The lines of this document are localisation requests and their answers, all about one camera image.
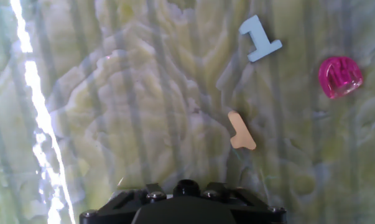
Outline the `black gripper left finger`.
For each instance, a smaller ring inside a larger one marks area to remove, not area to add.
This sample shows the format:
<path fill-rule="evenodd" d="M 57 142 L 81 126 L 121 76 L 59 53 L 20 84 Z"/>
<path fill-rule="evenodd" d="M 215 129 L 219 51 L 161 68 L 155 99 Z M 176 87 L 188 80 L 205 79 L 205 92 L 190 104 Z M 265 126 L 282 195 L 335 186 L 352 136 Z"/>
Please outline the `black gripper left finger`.
<path fill-rule="evenodd" d="M 159 184 L 147 184 L 143 189 L 117 190 L 101 208 L 80 213 L 79 224 L 131 224 L 144 205 L 166 199 L 167 194 Z"/>

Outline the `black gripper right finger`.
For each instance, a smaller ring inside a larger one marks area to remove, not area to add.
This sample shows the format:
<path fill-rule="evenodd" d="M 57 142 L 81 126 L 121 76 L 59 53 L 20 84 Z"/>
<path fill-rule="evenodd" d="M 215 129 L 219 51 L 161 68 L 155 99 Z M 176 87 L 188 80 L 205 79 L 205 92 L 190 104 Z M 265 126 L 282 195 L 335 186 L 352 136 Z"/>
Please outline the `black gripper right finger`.
<path fill-rule="evenodd" d="M 286 209 L 270 206 L 249 190 L 229 187 L 221 182 L 210 182 L 201 198 L 225 205 L 236 223 L 286 224 Z"/>

